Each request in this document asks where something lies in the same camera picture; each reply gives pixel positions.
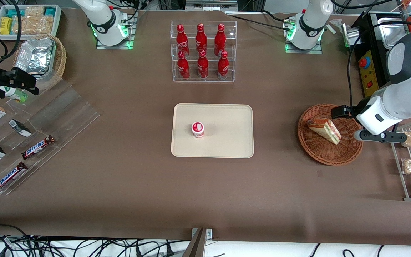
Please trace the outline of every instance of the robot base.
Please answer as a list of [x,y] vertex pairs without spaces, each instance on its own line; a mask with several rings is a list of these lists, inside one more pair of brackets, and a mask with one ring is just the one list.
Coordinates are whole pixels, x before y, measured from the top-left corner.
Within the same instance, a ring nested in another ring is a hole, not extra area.
[[[287,20],[293,21],[295,20],[295,16],[291,16]],[[291,23],[284,22],[283,27],[291,29],[293,25]],[[303,50],[303,49],[299,49],[295,47],[293,43],[287,39],[287,36],[288,36],[287,31],[283,31],[283,34],[285,36],[285,52],[289,54],[322,54],[323,53],[323,50],[321,48],[321,40],[312,49]]]
[[129,36],[123,41],[121,41],[119,44],[116,44],[114,46],[106,46],[99,42],[99,40],[96,41],[96,49],[119,49],[119,50],[131,50],[132,46],[134,45],[134,36],[136,34],[136,26],[137,24],[134,24],[137,21],[137,16],[139,13],[136,13],[134,17],[132,17],[128,23],[133,24],[131,27],[128,28],[128,34]]

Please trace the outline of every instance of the sandwich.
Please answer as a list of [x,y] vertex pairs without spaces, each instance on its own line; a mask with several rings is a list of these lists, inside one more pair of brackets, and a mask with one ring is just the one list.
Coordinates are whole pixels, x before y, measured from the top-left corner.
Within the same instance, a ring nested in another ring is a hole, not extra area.
[[342,138],[333,121],[330,119],[309,119],[307,121],[307,127],[335,145],[338,145]]

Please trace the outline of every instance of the acrylic bottle rack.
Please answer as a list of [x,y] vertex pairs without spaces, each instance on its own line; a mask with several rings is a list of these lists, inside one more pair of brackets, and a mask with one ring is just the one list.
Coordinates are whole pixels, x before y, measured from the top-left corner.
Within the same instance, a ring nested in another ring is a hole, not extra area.
[[[197,25],[204,24],[204,32],[207,36],[207,60],[209,60],[209,76],[205,79],[199,78],[197,61],[199,54],[196,50]],[[225,25],[226,46],[228,52],[228,75],[225,80],[220,80],[218,73],[218,60],[220,57],[214,54],[215,35],[217,27],[222,23]],[[188,37],[189,56],[186,58],[189,64],[190,77],[182,80],[178,72],[178,47],[177,47],[177,25],[184,26],[185,34]],[[171,22],[171,57],[172,57],[172,78],[175,82],[220,82],[232,83],[235,80],[235,56],[237,53],[237,22],[236,21],[172,21]]]

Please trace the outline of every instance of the beige tray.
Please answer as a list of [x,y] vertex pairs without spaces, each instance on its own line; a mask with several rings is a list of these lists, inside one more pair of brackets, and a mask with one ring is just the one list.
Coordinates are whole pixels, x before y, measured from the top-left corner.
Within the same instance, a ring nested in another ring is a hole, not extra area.
[[[191,124],[204,124],[195,138]],[[253,111],[243,104],[177,104],[171,153],[177,157],[250,158],[253,156]]]

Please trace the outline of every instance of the red and white cup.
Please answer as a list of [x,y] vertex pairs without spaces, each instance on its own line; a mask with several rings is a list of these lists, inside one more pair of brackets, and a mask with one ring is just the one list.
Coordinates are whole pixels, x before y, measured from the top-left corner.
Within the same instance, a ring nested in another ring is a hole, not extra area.
[[204,124],[197,121],[191,125],[191,131],[195,138],[201,138],[204,136]]

